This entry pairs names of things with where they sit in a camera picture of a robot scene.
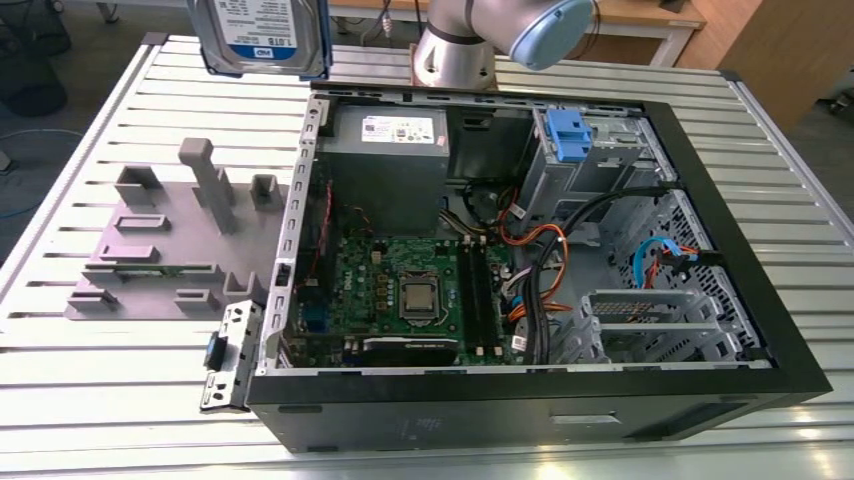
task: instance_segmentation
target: ram slot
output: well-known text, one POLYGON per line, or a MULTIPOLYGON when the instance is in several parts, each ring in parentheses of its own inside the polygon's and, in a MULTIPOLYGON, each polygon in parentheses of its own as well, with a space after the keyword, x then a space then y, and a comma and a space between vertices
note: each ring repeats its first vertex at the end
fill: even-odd
POLYGON ((485 247, 483 245, 471 248, 471 270, 473 276, 475 303, 477 310, 477 323, 480 325, 480 345, 487 355, 496 352, 497 325, 495 323, 495 306, 492 302, 492 275, 485 259, 485 247))
POLYGON ((472 245, 460 244, 456 249, 456 272, 459 279, 459 300, 463 306, 463 338, 465 351, 483 352, 480 320, 477 313, 477 294, 472 270, 472 245))

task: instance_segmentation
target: power supply label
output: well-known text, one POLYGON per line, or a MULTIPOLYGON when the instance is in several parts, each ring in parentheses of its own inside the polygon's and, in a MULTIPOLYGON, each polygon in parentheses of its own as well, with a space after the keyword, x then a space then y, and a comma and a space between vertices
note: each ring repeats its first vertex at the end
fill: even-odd
POLYGON ((417 117, 364 117, 361 141, 376 143, 435 143, 432 119, 417 117))
POLYGON ((213 0, 222 38, 245 58, 286 60, 296 53, 290 0, 213 0))

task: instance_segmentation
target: green motherboard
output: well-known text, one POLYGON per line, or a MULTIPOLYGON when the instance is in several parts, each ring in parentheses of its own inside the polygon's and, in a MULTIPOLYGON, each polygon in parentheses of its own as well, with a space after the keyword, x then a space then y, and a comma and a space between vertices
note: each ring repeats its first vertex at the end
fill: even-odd
POLYGON ((302 324, 314 332, 304 336, 312 366, 351 366, 357 361, 347 354, 351 345, 356 348, 364 338, 393 336, 456 341, 455 365, 513 362, 496 293, 509 252, 504 245, 481 246, 477 265, 483 272, 476 279, 485 291, 476 292, 480 303, 473 305, 475 294, 465 285, 465 279, 473 282, 472 269, 459 265, 468 250, 456 240, 343 238, 328 310, 310 306, 301 310, 302 324), (471 317, 477 315, 476 321, 485 325, 472 327, 471 317), (491 332, 491 343, 473 345, 477 341, 467 326, 481 335, 491 332))

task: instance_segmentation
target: motherboard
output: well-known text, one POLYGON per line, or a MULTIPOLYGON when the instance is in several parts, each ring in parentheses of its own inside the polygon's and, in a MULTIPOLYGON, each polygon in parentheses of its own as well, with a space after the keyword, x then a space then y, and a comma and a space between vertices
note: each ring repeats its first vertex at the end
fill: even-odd
POLYGON ((293 353, 317 368, 513 362, 497 295, 508 255, 479 240, 341 238, 332 298, 301 304, 293 353))

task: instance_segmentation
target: blue hard drive label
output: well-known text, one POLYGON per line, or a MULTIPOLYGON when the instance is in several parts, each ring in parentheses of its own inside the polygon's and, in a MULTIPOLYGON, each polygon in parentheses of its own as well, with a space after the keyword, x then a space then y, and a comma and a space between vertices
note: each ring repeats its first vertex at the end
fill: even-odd
POLYGON ((290 0, 214 0, 225 43, 241 57, 284 60, 296 53, 290 0))

